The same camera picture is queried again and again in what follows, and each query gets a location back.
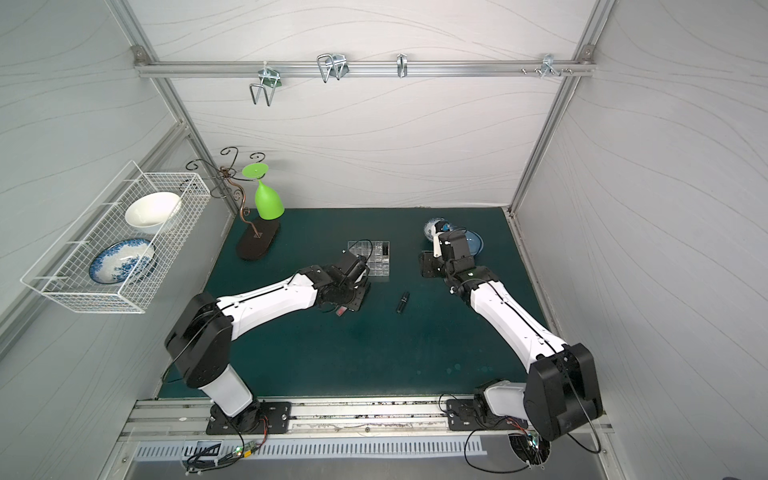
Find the dark green table surface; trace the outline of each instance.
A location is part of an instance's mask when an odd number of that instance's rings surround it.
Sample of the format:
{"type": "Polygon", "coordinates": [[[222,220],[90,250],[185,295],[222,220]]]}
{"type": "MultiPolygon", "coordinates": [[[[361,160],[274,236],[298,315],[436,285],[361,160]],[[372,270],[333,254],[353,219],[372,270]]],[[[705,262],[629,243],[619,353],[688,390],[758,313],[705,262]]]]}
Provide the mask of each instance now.
{"type": "MultiPolygon", "coordinates": [[[[237,258],[245,229],[236,221],[207,290],[233,295],[285,280],[301,267],[338,260],[348,240],[390,242],[389,281],[373,283],[358,312],[341,317],[299,310],[258,326],[233,345],[230,362],[255,396],[373,396],[470,393],[497,378],[524,382],[518,357],[496,330],[449,294],[442,279],[419,275],[419,253],[431,244],[424,223],[444,217],[479,233],[478,265],[490,267],[509,293],[542,324],[520,255],[500,208],[286,210],[262,260],[237,258]],[[403,314],[395,308],[411,293],[403,314]]],[[[168,377],[160,397],[203,396],[168,377]]]]}

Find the metal hook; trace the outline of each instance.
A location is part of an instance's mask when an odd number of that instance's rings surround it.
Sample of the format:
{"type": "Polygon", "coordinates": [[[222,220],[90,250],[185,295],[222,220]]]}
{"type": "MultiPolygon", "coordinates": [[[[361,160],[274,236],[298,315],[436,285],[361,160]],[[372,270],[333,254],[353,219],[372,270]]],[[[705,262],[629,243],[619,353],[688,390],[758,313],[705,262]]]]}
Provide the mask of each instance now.
{"type": "Polygon", "coordinates": [[[408,76],[408,55],[401,53],[397,56],[397,76],[400,78],[408,76]]]}
{"type": "Polygon", "coordinates": [[[259,103],[259,96],[261,91],[264,90],[264,98],[266,98],[267,107],[272,106],[272,99],[275,97],[275,89],[280,85],[280,73],[277,70],[268,68],[266,62],[264,62],[264,69],[259,72],[259,83],[250,84],[250,97],[253,99],[253,104],[259,103]],[[271,93],[267,91],[266,86],[272,87],[271,93]],[[256,94],[253,94],[253,87],[257,88],[256,94]]]}
{"type": "Polygon", "coordinates": [[[262,84],[250,84],[248,85],[248,88],[250,88],[250,97],[253,99],[253,104],[259,103],[259,95],[261,94],[261,91],[264,90],[264,98],[266,98],[266,105],[267,107],[272,106],[272,98],[270,97],[269,92],[266,90],[266,87],[262,84]],[[256,94],[253,93],[253,87],[256,87],[257,92],[256,94]]]}
{"type": "Polygon", "coordinates": [[[320,77],[323,79],[323,83],[328,83],[328,79],[331,76],[331,70],[336,80],[341,80],[341,77],[349,73],[349,66],[346,64],[346,57],[339,53],[324,53],[317,56],[317,67],[320,69],[320,77]]]}
{"type": "Polygon", "coordinates": [[[537,69],[539,70],[538,74],[540,77],[547,77],[549,75],[559,77],[563,74],[562,70],[557,70],[552,66],[553,61],[554,57],[551,54],[546,54],[544,56],[544,60],[541,62],[541,68],[537,69]]]}

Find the blue floral plate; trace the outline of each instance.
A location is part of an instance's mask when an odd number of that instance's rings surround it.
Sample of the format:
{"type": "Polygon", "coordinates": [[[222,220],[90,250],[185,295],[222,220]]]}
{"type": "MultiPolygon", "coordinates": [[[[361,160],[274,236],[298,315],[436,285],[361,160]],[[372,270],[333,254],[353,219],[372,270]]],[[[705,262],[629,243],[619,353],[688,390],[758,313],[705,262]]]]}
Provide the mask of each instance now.
{"type": "Polygon", "coordinates": [[[88,274],[91,280],[104,285],[123,283],[131,269],[141,258],[133,278],[141,280],[154,270],[154,247],[144,238],[129,238],[99,253],[91,263],[88,274]]]}

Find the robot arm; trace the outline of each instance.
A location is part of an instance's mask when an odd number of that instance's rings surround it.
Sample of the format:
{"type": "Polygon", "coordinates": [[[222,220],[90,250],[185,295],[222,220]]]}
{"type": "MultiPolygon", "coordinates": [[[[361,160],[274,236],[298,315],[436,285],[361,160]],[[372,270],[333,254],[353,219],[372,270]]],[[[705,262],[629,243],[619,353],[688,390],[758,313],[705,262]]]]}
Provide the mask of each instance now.
{"type": "Polygon", "coordinates": [[[368,284],[366,259],[345,252],[333,265],[312,265],[289,279],[240,295],[193,297],[165,339],[184,383],[201,389],[235,419],[254,405],[253,394],[229,363],[230,344],[249,330],[294,310],[332,303],[343,313],[360,308],[368,284]]]}
{"type": "Polygon", "coordinates": [[[524,388],[503,381],[483,392],[483,409],[528,420],[552,441],[603,414],[594,358],[545,329],[486,266],[476,266],[464,233],[434,229],[432,252],[421,257],[422,274],[442,276],[450,292],[482,315],[515,351],[528,372],[524,388]]]}

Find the hanging rack rail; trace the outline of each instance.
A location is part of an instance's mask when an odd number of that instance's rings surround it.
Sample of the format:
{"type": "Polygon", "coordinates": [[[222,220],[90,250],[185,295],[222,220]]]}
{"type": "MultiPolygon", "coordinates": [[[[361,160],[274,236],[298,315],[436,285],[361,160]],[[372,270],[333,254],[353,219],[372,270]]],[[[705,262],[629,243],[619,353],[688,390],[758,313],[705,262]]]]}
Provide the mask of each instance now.
{"type": "MultiPolygon", "coordinates": [[[[349,61],[346,77],[398,77],[396,61],[349,61]]],[[[538,77],[542,61],[416,61],[408,60],[408,77],[538,77]]],[[[316,61],[270,61],[281,78],[319,77],[316,61]]],[[[565,60],[551,66],[563,77],[592,76],[594,63],[565,60]]],[[[135,65],[146,78],[257,78],[262,61],[166,61],[135,65]]]]}

